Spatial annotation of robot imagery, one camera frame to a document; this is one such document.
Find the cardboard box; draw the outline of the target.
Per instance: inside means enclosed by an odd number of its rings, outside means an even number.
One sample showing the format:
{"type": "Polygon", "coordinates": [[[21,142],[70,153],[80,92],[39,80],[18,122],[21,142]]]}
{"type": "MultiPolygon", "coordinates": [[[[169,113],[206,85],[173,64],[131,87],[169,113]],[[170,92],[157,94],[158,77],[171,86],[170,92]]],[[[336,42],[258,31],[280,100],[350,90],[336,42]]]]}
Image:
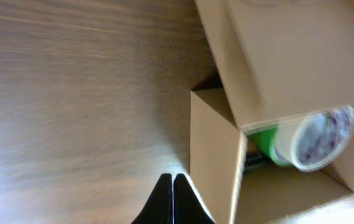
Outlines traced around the cardboard box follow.
{"type": "Polygon", "coordinates": [[[222,81],[191,93],[190,176],[216,223],[354,223],[354,135],[313,172],[269,162],[248,136],[354,107],[354,1],[198,1],[222,81]]]}

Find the black ballpoint pen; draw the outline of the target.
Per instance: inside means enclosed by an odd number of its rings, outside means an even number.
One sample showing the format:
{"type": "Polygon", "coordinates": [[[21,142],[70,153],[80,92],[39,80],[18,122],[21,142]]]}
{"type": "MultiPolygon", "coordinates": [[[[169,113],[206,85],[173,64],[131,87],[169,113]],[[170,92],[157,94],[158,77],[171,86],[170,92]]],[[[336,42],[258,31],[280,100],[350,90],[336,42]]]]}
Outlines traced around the black ballpoint pen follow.
{"type": "Polygon", "coordinates": [[[268,162],[269,158],[265,154],[248,154],[245,160],[244,172],[259,169],[268,162]]]}

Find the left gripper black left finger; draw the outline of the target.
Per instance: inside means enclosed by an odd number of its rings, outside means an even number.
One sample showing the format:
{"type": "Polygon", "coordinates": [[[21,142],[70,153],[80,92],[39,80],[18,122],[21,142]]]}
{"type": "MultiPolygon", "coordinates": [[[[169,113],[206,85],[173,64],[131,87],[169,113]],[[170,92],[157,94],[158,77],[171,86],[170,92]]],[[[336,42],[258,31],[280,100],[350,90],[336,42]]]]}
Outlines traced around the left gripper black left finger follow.
{"type": "Polygon", "coordinates": [[[172,224],[172,175],[161,174],[145,205],[132,224],[172,224]]]}

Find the beige masking tape roll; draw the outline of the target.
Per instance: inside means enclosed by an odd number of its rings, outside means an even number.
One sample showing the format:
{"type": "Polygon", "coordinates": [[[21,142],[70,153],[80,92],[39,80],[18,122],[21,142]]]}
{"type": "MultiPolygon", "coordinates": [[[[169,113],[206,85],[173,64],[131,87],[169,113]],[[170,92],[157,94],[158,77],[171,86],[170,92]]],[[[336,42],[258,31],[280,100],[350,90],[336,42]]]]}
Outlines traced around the beige masking tape roll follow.
{"type": "Polygon", "coordinates": [[[303,172],[333,162],[354,135],[354,107],[341,106],[278,126],[273,149],[303,172]]]}

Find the green tape roll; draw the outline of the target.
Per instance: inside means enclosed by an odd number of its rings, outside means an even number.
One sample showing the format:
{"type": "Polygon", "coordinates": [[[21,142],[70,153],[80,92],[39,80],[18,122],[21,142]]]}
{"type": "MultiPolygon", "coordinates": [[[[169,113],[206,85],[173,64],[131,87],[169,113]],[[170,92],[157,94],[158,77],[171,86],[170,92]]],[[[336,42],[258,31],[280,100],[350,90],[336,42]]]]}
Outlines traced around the green tape roll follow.
{"type": "Polygon", "coordinates": [[[292,164],[282,156],[274,147],[274,140],[277,133],[277,128],[259,131],[250,134],[248,139],[261,150],[273,163],[281,167],[289,167],[292,164]]]}

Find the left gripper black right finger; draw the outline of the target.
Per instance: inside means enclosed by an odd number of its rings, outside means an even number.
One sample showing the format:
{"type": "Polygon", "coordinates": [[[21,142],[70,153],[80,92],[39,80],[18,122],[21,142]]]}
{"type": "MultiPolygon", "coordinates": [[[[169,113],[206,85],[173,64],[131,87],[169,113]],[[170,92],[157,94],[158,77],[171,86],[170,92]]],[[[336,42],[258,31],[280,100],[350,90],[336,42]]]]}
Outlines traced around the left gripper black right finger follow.
{"type": "Polygon", "coordinates": [[[174,180],[174,224],[215,224],[200,204],[184,174],[174,180]]]}

